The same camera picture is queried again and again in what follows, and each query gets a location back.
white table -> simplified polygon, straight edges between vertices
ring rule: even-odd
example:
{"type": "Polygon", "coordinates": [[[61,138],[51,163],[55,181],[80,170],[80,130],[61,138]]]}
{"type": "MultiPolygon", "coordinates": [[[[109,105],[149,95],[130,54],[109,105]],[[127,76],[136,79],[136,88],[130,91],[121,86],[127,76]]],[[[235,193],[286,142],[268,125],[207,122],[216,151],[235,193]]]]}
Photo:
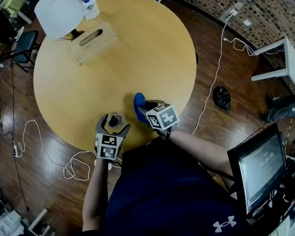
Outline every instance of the white table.
{"type": "Polygon", "coordinates": [[[287,39],[287,37],[279,41],[276,41],[272,44],[269,44],[267,46],[264,46],[260,49],[257,49],[255,51],[255,54],[259,55],[261,53],[272,50],[273,48],[277,48],[280,45],[284,45],[285,68],[281,70],[273,71],[273,72],[252,76],[251,77],[252,81],[264,80],[264,79],[274,78],[274,77],[289,76],[295,85],[295,49],[294,49],[294,46],[291,44],[291,42],[287,39]]]}

black and white marker cube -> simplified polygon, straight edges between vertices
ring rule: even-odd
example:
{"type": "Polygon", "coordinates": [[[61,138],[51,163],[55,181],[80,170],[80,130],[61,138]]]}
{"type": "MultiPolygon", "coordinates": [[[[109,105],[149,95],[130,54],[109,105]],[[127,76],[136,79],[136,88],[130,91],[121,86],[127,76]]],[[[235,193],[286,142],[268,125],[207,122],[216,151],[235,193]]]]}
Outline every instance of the black and white marker cube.
{"type": "Polygon", "coordinates": [[[97,157],[116,160],[123,137],[113,135],[97,135],[97,157]]]}
{"type": "Polygon", "coordinates": [[[179,122],[179,117],[173,105],[163,103],[146,113],[153,129],[165,130],[179,122]]]}

round wooden table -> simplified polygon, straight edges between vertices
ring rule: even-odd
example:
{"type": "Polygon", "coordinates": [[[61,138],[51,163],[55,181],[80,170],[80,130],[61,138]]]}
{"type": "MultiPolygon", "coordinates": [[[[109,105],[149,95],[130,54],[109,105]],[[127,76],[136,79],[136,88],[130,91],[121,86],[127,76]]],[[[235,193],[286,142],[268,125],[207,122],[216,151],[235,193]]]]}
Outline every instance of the round wooden table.
{"type": "Polygon", "coordinates": [[[97,0],[100,15],[83,20],[87,31],[106,20],[117,43],[91,64],[78,65],[70,41],[44,39],[35,64],[34,92],[50,128],[69,144],[94,151],[95,127],[106,113],[122,112],[131,129],[123,150],[155,137],[139,122],[133,108],[135,93],[146,99],[185,107],[195,82],[196,56],[180,19],[153,0],[97,0]]]}

black chair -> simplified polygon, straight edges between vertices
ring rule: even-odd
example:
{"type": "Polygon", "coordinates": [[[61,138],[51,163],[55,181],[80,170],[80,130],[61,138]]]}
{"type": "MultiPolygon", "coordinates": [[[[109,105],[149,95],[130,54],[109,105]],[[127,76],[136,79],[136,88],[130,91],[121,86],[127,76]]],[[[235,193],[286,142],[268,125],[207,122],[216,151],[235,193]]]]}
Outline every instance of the black chair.
{"type": "Polygon", "coordinates": [[[40,45],[36,43],[38,31],[32,30],[24,32],[19,38],[15,50],[0,55],[0,62],[11,59],[12,63],[16,63],[23,71],[24,68],[34,68],[35,63],[30,59],[32,50],[39,49],[40,45]],[[20,63],[30,62],[33,66],[22,66],[20,63]]]}

white bottle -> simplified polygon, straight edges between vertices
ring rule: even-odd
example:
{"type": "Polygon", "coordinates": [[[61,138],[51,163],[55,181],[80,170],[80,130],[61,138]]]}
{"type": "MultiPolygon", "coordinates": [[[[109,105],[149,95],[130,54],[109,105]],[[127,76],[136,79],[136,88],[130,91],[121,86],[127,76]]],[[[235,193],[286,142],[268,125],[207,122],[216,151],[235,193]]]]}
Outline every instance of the white bottle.
{"type": "Polygon", "coordinates": [[[97,6],[96,0],[83,0],[82,4],[86,8],[85,18],[87,20],[96,18],[99,15],[100,11],[97,6]]]}

